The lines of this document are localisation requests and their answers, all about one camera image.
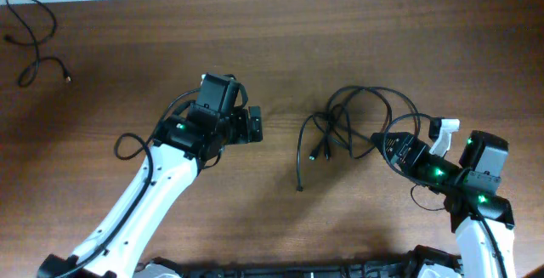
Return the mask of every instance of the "wooden table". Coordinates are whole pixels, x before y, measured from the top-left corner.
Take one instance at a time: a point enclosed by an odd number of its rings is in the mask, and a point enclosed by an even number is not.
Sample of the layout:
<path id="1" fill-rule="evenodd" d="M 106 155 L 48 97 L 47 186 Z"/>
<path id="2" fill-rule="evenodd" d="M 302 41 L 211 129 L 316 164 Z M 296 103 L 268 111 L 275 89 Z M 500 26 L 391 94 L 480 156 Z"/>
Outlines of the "wooden table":
<path id="1" fill-rule="evenodd" d="M 17 7 L 38 35 L 47 33 L 49 19 L 35 5 Z M 62 58 L 71 85 L 43 63 L 34 84 L 17 88 L 33 51 L 0 44 L 2 276 L 33 276 L 49 253 L 68 256 L 143 159 L 118 161 L 116 137 L 147 136 L 170 100 L 207 71 L 234 73 L 245 84 L 250 105 L 262 107 L 264 142 L 231 146 L 202 173 L 143 260 L 317 263 L 417 244 L 458 252 L 449 214 L 418 208 L 411 183 L 377 152 L 354 161 L 335 148 L 330 162 L 308 160 L 320 139 L 313 128 L 303 142 L 306 190 L 295 191 L 303 119 L 338 88 L 357 84 L 398 89 L 420 111 L 461 119 L 453 162 L 473 129 L 508 140 L 498 193 L 513 205 L 516 270 L 542 264 L 544 0 L 121 0 L 50 8 L 59 29 L 42 54 Z M 0 18 L 2 33 L 27 38 L 5 7 Z M 389 98 L 396 116 L 407 112 Z M 362 132 L 381 127 L 383 105 L 370 95 L 350 110 Z M 442 202 L 425 190 L 416 198 L 429 207 Z"/>

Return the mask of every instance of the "white plastic part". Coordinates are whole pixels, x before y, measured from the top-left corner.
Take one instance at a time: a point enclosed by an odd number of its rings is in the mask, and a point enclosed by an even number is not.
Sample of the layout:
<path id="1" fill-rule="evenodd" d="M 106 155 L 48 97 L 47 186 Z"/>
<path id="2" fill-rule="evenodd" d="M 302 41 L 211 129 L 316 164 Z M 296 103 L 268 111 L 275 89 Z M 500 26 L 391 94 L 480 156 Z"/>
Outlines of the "white plastic part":
<path id="1" fill-rule="evenodd" d="M 434 142 L 433 147 L 429 151 L 430 154 L 436 156 L 444 156 L 446 151 L 450 150 L 451 134 L 459 131 L 461 124 L 458 119 L 442 119 L 441 121 L 439 138 Z"/>
<path id="2" fill-rule="evenodd" d="M 486 219 L 501 251 L 508 277 L 515 277 L 513 230 L 505 224 Z M 491 240 L 480 221 L 465 218 L 456 230 L 465 277 L 502 277 Z"/>
<path id="3" fill-rule="evenodd" d="M 417 273 L 417 278 L 461 278 L 461 275 L 444 265 L 424 264 Z"/>
<path id="4" fill-rule="evenodd" d="M 198 174 L 196 160 L 184 158 L 184 152 L 170 145 L 151 146 L 155 171 L 150 185 L 134 209 L 132 215 L 107 246 L 107 253 L 100 254 L 84 269 L 102 276 L 108 270 L 117 278 L 132 277 L 139 258 L 156 228 L 178 196 L 195 180 Z M 73 255 L 84 260 L 112 232 L 136 198 L 148 174 L 145 158 L 132 183 L 99 227 L 76 247 Z"/>

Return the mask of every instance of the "brown tabletop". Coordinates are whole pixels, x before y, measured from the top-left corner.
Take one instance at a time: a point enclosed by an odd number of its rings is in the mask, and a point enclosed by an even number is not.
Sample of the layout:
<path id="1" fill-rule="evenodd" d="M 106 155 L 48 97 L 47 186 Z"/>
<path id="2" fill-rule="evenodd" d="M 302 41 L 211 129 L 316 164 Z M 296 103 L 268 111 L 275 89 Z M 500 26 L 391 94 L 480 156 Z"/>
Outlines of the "brown tabletop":
<path id="1" fill-rule="evenodd" d="M 426 212 L 411 183 L 375 151 L 355 161 L 332 149 L 308 155 L 295 191 L 304 118 L 346 85 L 398 89 L 433 116 L 461 119 L 447 158 L 474 129 L 509 141 L 498 194 L 513 205 L 518 275 L 544 260 L 544 0 L 120 0 L 49 5 L 59 20 L 42 55 L 62 58 L 65 85 L 44 62 L 29 88 L 16 77 L 31 48 L 0 42 L 2 176 L 0 268 L 33 276 L 51 252 L 67 257 L 110 211 L 142 156 L 112 154 L 124 132 L 147 136 L 201 74 L 233 73 L 262 107 L 264 141 L 228 147 L 173 204 L 143 260 L 183 264 L 290 264 L 369 258 L 422 244 L 458 253 L 446 212 Z M 49 18 L 16 6 L 38 37 Z M 5 7 L 3 33 L 27 39 Z M 391 99 L 396 116 L 407 112 Z M 349 107 L 357 128 L 378 131 L 383 104 Z M 410 123 L 399 129 L 413 128 Z M 127 142 L 129 151 L 135 144 Z M 429 207 L 440 196 L 419 189 Z"/>

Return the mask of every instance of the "wood grain surface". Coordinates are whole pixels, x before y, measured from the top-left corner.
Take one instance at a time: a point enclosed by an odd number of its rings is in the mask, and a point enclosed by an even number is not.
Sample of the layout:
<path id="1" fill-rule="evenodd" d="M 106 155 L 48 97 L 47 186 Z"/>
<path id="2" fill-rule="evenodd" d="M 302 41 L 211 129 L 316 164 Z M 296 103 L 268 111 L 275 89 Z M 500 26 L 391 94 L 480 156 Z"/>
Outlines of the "wood grain surface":
<path id="1" fill-rule="evenodd" d="M 147 136 L 166 105 L 200 74 L 233 73 L 260 105 L 264 141 L 230 146 L 174 203 L 144 251 L 183 264 L 292 264 L 401 253 L 417 244 L 458 253 L 448 213 L 410 199 L 411 183 L 377 152 L 308 160 L 295 191 L 298 131 L 338 88 L 386 86 L 418 109 L 462 120 L 448 158 L 473 129 L 510 142 L 498 194 L 513 205 L 518 275 L 544 260 L 544 0 L 119 0 L 50 4 L 59 20 L 43 63 L 17 88 L 30 48 L 0 44 L 0 269 L 34 276 L 51 252 L 70 255 L 109 212 L 142 156 L 112 154 L 124 132 Z M 49 19 L 17 6 L 45 35 Z M 3 33 L 27 39 L 5 7 Z M 388 96 L 398 116 L 401 100 Z M 383 104 L 350 106 L 362 132 Z M 410 129 L 410 123 L 400 125 Z M 130 151 L 127 143 L 124 150 Z M 429 207 L 440 196 L 417 190 Z"/>

